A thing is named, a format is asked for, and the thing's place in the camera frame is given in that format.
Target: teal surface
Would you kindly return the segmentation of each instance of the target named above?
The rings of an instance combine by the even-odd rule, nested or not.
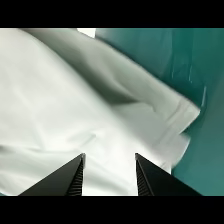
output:
[[[96,36],[201,108],[173,175],[203,195],[224,195],[224,29],[100,28]]]

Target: white cloth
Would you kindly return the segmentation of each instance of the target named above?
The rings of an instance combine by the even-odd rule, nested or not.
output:
[[[0,192],[18,195],[81,152],[83,195],[137,195],[136,152],[177,164],[195,105],[98,40],[25,30],[39,40],[0,30]]]

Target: white fabric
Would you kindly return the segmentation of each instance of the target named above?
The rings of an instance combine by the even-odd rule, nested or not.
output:
[[[177,164],[196,106],[100,41],[26,31],[43,43],[0,30],[0,192],[18,195],[81,152],[83,195],[137,195],[136,152]]]

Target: teal container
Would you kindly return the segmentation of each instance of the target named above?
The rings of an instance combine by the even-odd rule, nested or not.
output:
[[[99,28],[96,37],[201,108],[172,173],[203,195],[224,195],[224,29]]]

